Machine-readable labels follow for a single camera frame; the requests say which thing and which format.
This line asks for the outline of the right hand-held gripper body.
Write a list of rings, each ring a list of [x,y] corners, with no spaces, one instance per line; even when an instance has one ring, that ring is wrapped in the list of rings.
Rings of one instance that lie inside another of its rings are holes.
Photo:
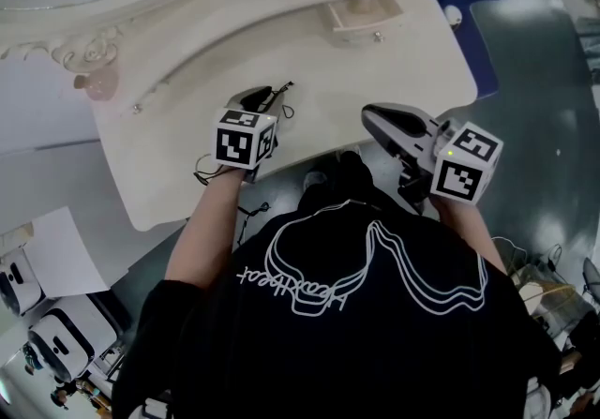
[[[421,214],[431,195],[475,205],[491,181],[503,141],[472,122],[440,122],[413,106],[373,103],[362,109],[365,129],[402,171],[397,193]]]

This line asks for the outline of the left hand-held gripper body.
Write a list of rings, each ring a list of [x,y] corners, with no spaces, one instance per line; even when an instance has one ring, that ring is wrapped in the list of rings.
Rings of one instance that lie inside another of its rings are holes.
[[[232,96],[215,119],[215,162],[245,172],[255,182],[261,165],[277,146],[284,92],[271,86],[253,87]]]

